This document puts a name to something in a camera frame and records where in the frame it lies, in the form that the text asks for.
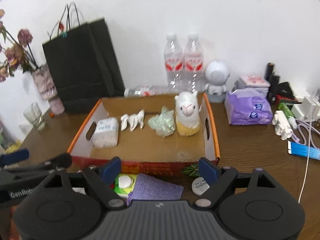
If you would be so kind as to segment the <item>green tube item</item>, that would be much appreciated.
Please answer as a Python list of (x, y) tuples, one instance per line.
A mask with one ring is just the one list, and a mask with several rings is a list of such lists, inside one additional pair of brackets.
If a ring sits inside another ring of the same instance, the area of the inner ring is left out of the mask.
[(284, 114), (285, 114), (285, 116), (287, 117), (287, 120), (288, 120), (289, 124), (291, 125), (291, 127), (292, 127), (293, 129), (297, 129), (297, 128), (298, 128), (298, 125), (297, 125), (297, 123), (296, 123), (295, 116), (294, 116), (294, 114), (292, 113), (291, 109), (289, 109), (289, 107), (287, 106), (287, 104), (284, 103), (284, 102), (279, 103), (278, 109), (284, 112)]

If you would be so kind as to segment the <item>white alpaca plush toy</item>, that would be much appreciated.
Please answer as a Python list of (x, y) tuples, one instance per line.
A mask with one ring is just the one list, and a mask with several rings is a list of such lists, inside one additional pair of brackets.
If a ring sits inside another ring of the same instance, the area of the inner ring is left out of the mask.
[(175, 96), (175, 122), (179, 135), (188, 137), (200, 130), (198, 91), (181, 92)]

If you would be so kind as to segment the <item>clear plastic bag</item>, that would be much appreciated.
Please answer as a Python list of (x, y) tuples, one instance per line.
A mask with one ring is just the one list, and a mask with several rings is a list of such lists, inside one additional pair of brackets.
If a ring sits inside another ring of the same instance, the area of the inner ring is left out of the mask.
[(174, 110), (162, 107), (160, 114), (157, 114), (148, 120), (149, 127), (160, 137), (165, 138), (173, 135), (176, 128), (174, 113)]

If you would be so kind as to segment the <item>white tissue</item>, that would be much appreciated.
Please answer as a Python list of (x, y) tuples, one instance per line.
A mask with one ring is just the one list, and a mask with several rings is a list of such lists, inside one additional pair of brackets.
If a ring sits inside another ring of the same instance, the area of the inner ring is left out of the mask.
[(129, 126), (129, 129), (131, 132), (135, 130), (135, 128), (139, 125), (140, 129), (144, 127), (144, 115), (145, 111), (142, 109), (137, 114), (124, 114), (121, 116), (121, 131), (124, 131), (127, 129), (127, 126)]

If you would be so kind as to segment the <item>white power adapter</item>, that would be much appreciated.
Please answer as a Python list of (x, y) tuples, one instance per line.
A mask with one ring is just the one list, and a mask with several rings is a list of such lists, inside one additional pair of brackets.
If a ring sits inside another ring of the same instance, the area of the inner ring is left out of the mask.
[(319, 119), (319, 98), (306, 96), (301, 104), (294, 104), (291, 111), (298, 120), (316, 121)]

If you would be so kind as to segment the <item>right clear water bottle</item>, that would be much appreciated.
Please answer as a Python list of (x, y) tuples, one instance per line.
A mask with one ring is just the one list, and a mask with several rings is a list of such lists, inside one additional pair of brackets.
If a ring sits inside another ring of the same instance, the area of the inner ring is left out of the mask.
[(203, 48), (199, 42), (199, 35), (197, 33), (188, 35), (187, 44), (184, 49), (184, 70), (187, 90), (202, 92), (204, 90)]

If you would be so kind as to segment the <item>dried pink flower bouquet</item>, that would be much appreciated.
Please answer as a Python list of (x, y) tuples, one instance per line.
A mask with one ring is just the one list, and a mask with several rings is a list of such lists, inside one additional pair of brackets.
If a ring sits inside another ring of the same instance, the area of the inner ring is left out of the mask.
[(9, 77), (14, 77), (18, 69), (21, 69), (22, 73), (32, 73), (39, 69), (30, 48), (33, 41), (31, 32), (28, 29), (20, 29), (17, 38), (14, 39), (4, 26), (2, 21), (4, 15), (5, 11), (1, 9), (1, 35), (3, 42), (9, 41), (12, 46), (8, 48), (1, 46), (1, 54), (5, 56), (4, 61), (1, 62), (1, 82), (6, 81)]

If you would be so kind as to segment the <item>clear drinking glass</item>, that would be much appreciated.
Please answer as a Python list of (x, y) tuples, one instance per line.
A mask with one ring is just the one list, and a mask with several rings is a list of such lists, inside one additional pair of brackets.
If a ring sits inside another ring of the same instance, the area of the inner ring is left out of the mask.
[(38, 131), (41, 131), (45, 128), (46, 122), (37, 102), (33, 102), (30, 106), (28, 106), (23, 112), (23, 115)]

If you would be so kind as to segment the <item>blue flat package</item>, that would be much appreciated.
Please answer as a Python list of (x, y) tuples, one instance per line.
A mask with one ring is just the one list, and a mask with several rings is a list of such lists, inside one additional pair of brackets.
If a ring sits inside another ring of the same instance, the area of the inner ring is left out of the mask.
[(308, 147), (306, 145), (301, 145), (295, 142), (287, 142), (288, 154), (308, 157), (314, 160), (320, 160), (320, 151), (317, 148)]

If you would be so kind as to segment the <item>purple cloth pouch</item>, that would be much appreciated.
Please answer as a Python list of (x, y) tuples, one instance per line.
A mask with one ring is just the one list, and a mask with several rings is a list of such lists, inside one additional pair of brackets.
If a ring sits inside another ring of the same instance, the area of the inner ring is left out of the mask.
[(144, 173), (137, 175), (132, 192), (127, 198), (127, 205), (133, 200), (179, 200), (184, 187), (159, 180)]

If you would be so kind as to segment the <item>black paper shopping bag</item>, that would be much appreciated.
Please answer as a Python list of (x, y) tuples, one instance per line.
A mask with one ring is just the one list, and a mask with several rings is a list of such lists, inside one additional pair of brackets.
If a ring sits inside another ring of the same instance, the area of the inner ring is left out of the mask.
[(57, 94), (67, 113), (89, 113), (101, 98), (124, 95), (125, 86), (111, 35), (102, 18), (71, 27), (66, 5), (66, 30), (44, 43), (43, 51)]

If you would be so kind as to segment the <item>white small figurine toy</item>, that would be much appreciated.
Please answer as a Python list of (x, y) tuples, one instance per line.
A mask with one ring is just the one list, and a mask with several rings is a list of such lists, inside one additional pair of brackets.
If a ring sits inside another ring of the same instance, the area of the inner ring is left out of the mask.
[(287, 140), (292, 137), (293, 130), (283, 111), (275, 111), (271, 124), (274, 126), (275, 134), (280, 136), (281, 140)]

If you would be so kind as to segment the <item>cotton swab plastic box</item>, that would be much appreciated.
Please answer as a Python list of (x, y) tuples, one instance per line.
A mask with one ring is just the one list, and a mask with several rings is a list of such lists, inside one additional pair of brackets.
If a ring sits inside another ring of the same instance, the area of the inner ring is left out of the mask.
[(93, 145), (102, 149), (116, 147), (118, 144), (119, 124), (115, 117), (99, 120), (93, 133)]

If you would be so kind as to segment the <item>lying clear water bottle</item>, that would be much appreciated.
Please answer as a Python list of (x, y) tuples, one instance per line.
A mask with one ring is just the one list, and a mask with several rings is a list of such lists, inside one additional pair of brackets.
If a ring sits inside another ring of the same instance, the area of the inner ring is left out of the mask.
[(137, 86), (135, 88), (126, 88), (124, 96), (126, 98), (132, 96), (145, 97), (161, 94), (175, 94), (176, 91), (166, 86)]

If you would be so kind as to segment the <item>green milk carton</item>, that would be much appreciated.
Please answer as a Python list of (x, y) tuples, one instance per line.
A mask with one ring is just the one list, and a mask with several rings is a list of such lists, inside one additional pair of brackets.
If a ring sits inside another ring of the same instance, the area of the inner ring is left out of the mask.
[(119, 174), (113, 184), (114, 192), (121, 198), (127, 199), (135, 187), (136, 179), (136, 174)]

